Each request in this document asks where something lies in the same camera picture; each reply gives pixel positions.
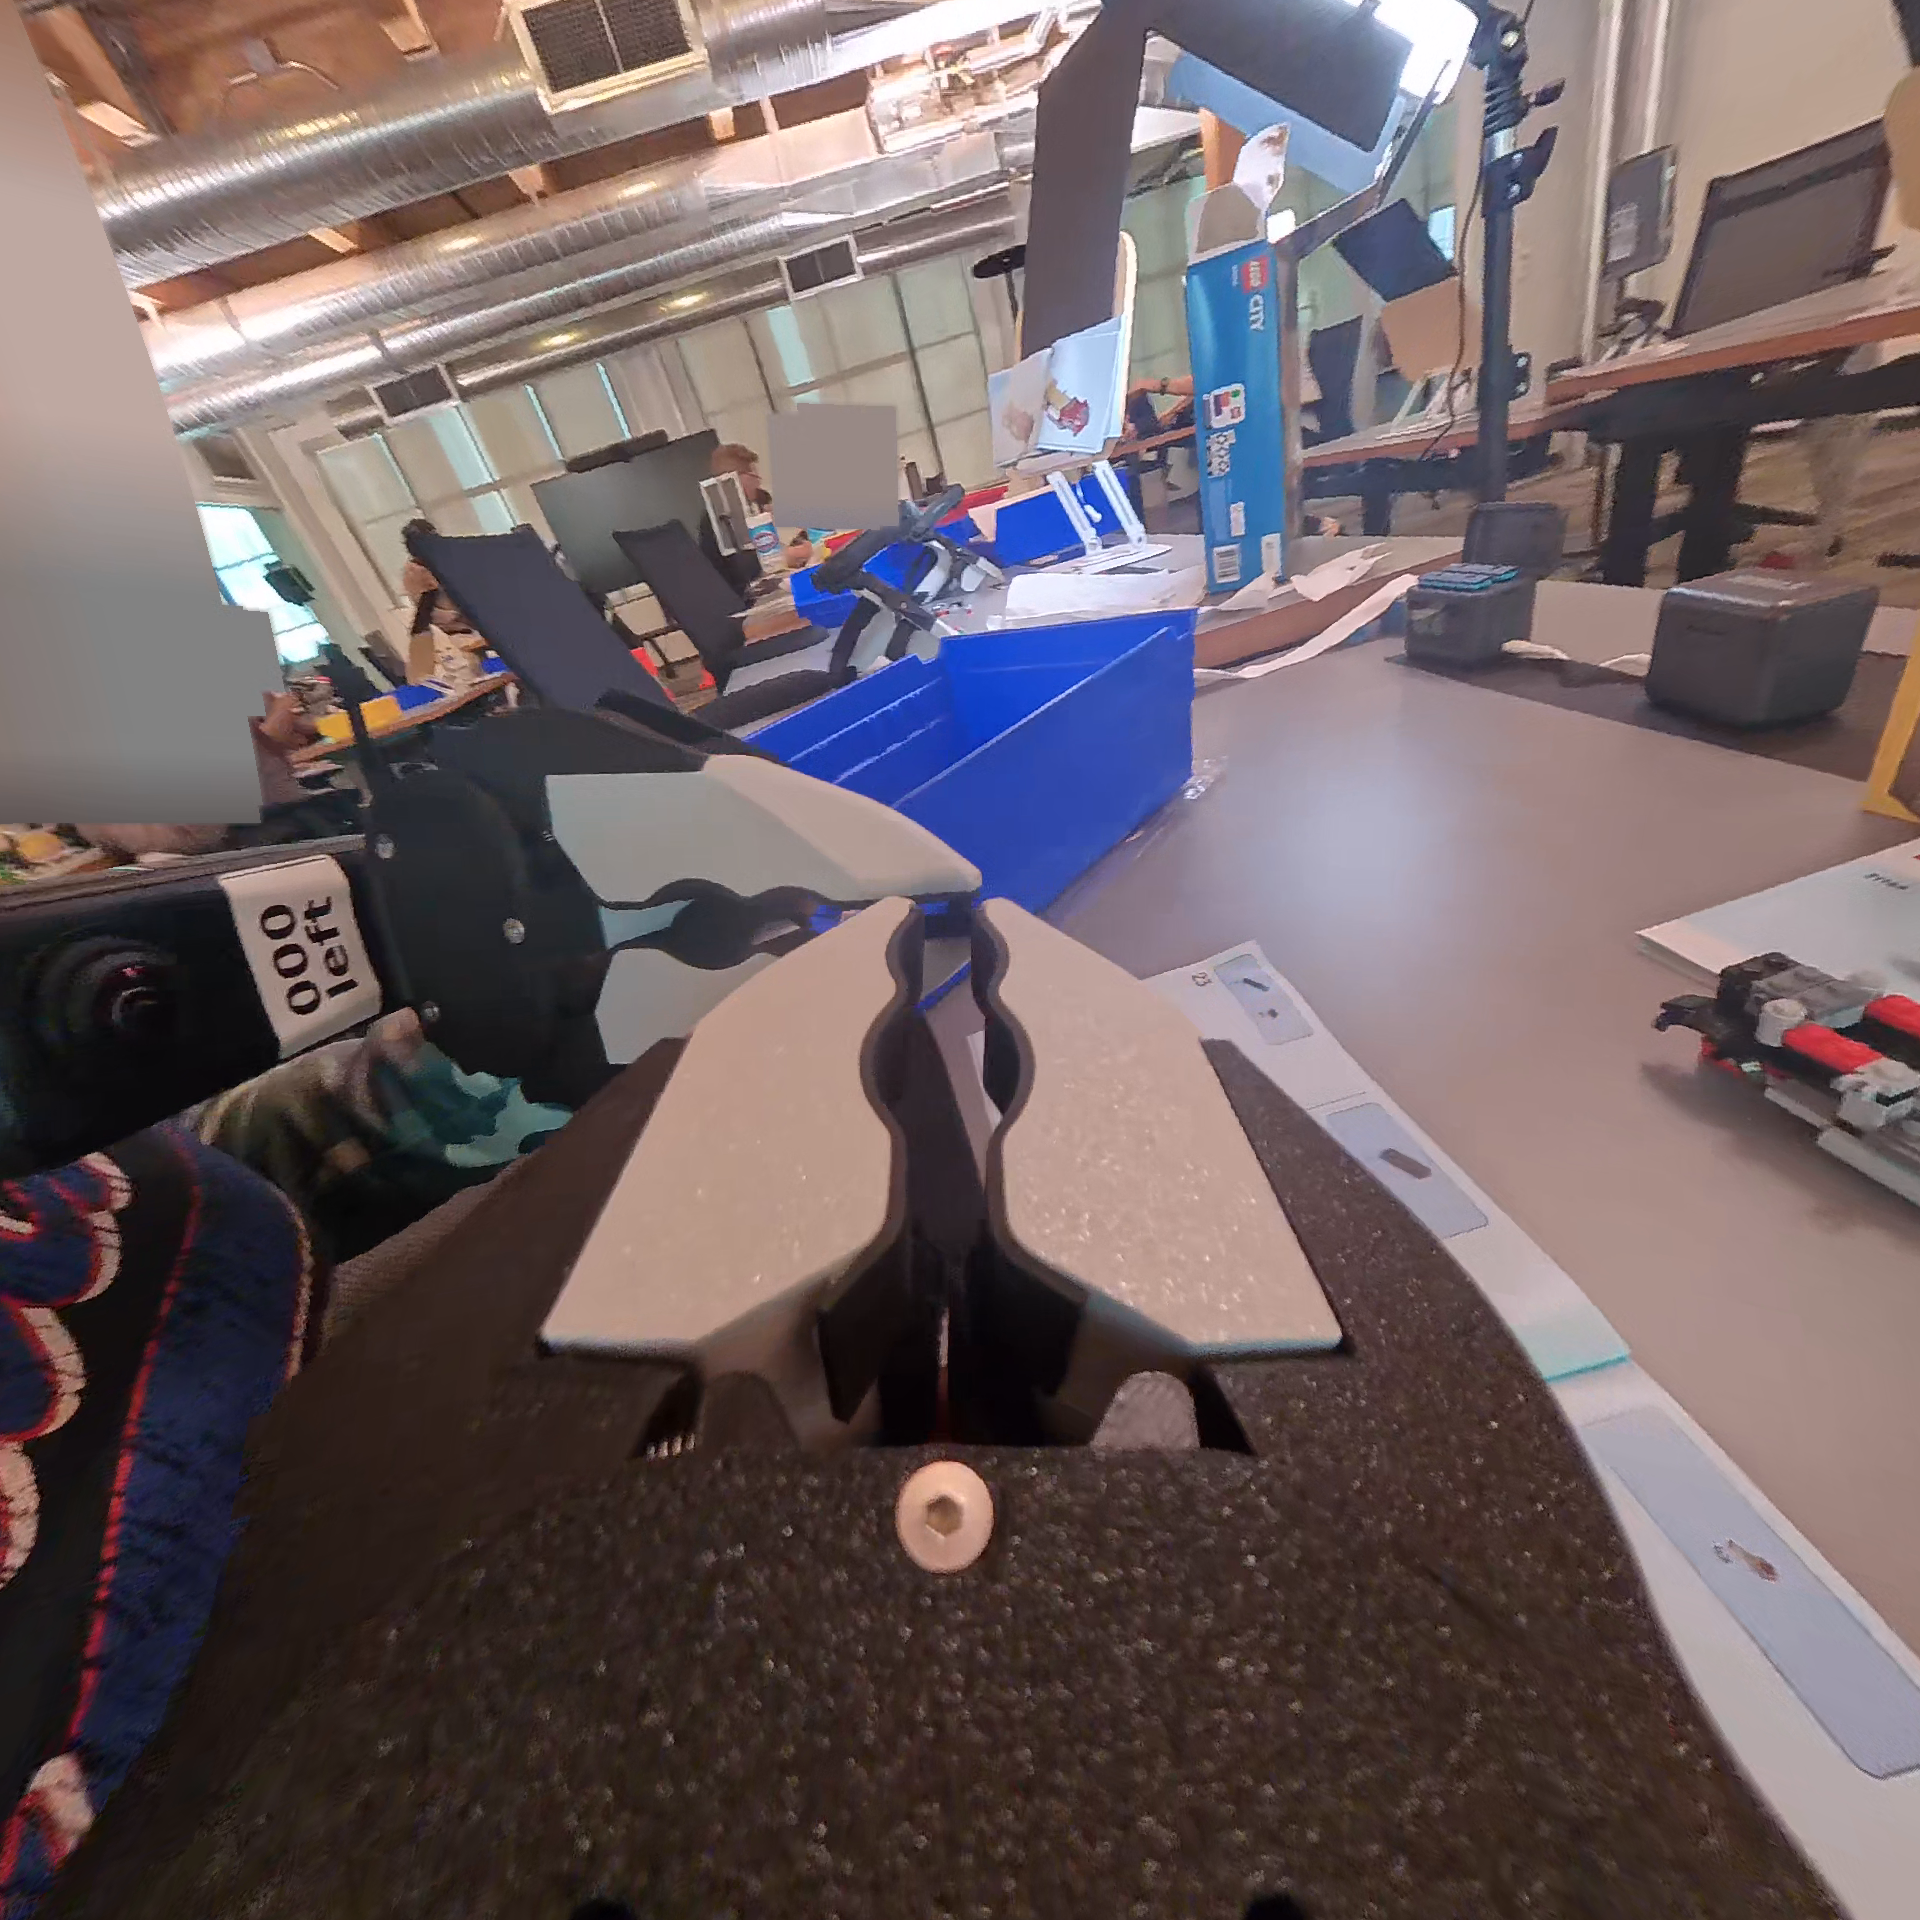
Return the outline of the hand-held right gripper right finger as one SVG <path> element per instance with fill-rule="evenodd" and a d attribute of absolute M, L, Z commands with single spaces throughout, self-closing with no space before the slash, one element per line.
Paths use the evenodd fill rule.
<path fill-rule="evenodd" d="M 996 1111 L 960 1333 L 968 1390 L 1083 1448 L 1138 1376 L 1335 1354 L 1344 1330 L 1203 1037 L 1012 902 L 974 912 Z"/>

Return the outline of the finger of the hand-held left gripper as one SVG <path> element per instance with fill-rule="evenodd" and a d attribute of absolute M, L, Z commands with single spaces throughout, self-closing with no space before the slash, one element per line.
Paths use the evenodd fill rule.
<path fill-rule="evenodd" d="M 594 1019 L 614 1065 L 687 1040 L 714 1006 L 846 918 L 817 897 L 679 897 L 601 905 L 608 969 Z"/>
<path fill-rule="evenodd" d="M 551 775 L 551 833 L 590 897 L 624 912 L 690 903 L 706 885 L 819 905 L 971 902 L 980 870 L 898 810 L 754 757 L 695 774 Z"/>

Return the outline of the blue plastic bin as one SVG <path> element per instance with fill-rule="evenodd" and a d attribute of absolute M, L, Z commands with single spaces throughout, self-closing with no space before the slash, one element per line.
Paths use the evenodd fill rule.
<path fill-rule="evenodd" d="M 1193 774 L 1191 611 L 983 632 L 748 742 L 928 829 L 1041 914 Z"/>

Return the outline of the person's left forearm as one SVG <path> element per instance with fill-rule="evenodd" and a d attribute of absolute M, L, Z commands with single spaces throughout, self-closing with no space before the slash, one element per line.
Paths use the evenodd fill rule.
<path fill-rule="evenodd" d="M 329 1265 L 412 1230 L 539 1150 L 571 1111 L 466 1072 L 415 1013 L 385 1015 L 182 1117 L 303 1216 Z"/>

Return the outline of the white booklet stand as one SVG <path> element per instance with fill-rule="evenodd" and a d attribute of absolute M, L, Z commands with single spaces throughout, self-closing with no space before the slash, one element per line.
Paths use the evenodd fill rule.
<path fill-rule="evenodd" d="M 1145 531 L 1138 483 L 1108 461 L 1052 467 L 1046 474 L 1041 544 L 1030 565 L 1128 565 L 1161 560 L 1169 546 Z"/>

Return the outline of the booklet on white stand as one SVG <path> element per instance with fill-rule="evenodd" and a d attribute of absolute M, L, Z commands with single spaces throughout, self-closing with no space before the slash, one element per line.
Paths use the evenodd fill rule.
<path fill-rule="evenodd" d="M 1131 323 L 1111 318 L 988 378 L 993 463 L 1094 461 L 1121 439 Z"/>

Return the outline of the brown cardboard sheet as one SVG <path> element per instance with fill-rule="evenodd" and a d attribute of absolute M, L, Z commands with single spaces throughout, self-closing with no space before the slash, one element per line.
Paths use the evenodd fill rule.
<path fill-rule="evenodd" d="M 1193 624 L 1193 671 L 1198 678 L 1268 672 L 1263 662 L 1275 657 L 1315 658 L 1379 622 L 1415 586 L 1414 574 L 1379 584 L 1351 584 L 1323 600 L 1295 591 L 1272 595 L 1263 609 L 1214 609 Z"/>

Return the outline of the person's dark blue patterned shirt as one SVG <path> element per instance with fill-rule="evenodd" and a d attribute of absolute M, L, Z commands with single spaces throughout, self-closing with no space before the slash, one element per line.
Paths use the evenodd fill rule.
<path fill-rule="evenodd" d="M 321 1283 L 296 1205 L 168 1121 L 2 1195 L 2 1913 L 34 1917 L 200 1655 Z"/>

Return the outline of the open instruction booklet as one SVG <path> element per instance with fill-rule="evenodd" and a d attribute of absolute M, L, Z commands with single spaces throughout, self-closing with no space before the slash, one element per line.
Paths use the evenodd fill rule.
<path fill-rule="evenodd" d="M 1259 944 L 1147 979 L 1236 1048 L 1439 1239 L 1548 1382 L 1604 1480 L 1876 1784 L 1915 1778 L 1915 1655 L 1634 1355 L 1570 1273 L 1343 1048 Z"/>

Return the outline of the tall blue toy box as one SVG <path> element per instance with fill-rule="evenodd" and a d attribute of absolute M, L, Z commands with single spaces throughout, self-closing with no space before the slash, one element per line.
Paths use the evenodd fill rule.
<path fill-rule="evenodd" d="M 1190 215 L 1185 323 L 1208 593 L 1282 570 L 1295 522 L 1298 278 L 1273 233 L 1284 125 L 1249 136 L 1233 176 Z"/>

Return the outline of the dark grey battery case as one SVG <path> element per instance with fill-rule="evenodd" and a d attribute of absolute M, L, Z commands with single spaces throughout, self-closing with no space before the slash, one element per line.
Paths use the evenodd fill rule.
<path fill-rule="evenodd" d="M 1538 586 L 1566 554 L 1568 515 L 1550 502 L 1479 504 L 1462 558 L 1426 571 L 1407 598 L 1404 658 L 1482 671 L 1531 637 Z"/>

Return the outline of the black light flag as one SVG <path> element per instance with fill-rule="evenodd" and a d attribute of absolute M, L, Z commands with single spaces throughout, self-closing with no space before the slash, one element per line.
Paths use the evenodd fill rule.
<path fill-rule="evenodd" d="M 1145 38 L 1138 6 L 1104 6 L 1041 85 L 1025 238 L 1022 358 L 1114 315 Z"/>

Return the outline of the dark grey cube box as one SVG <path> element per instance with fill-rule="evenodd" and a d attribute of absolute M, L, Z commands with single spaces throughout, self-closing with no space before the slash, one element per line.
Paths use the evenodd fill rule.
<path fill-rule="evenodd" d="M 1849 695 L 1881 595 L 1777 570 L 1678 584 L 1665 600 L 1644 691 L 1654 706 L 1726 730 L 1785 730 Z"/>

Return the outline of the black light stand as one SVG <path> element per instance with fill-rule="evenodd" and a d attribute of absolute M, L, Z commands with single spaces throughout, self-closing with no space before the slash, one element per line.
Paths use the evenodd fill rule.
<path fill-rule="evenodd" d="M 1479 113 L 1479 376 L 1478 376 L 1478 502 L 1506 498 L 1513 449 L 1513 408 L 1520 397 L 1520 358 L 1513 349 L 1516 221 L 1553 162 L 1556 128 L 1531 143 L 1520 134 L 1534 113 L 1554 109 L 1566 85 L 1527 88 L 1527 17 L 1504 6 L 1471 3 L 1475 17 L 1471 65 L 1482 75 Z"/>

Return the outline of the LED light panel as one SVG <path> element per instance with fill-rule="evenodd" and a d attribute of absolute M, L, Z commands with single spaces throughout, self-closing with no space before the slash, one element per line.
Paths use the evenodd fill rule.
<path fill-rule="evenodd" d="M 1448 94 L 1479 14 L 1458 3 L 1154 3 L 1153 33 L 1284 117 L 1371 151 L 1401 102 Z"/>

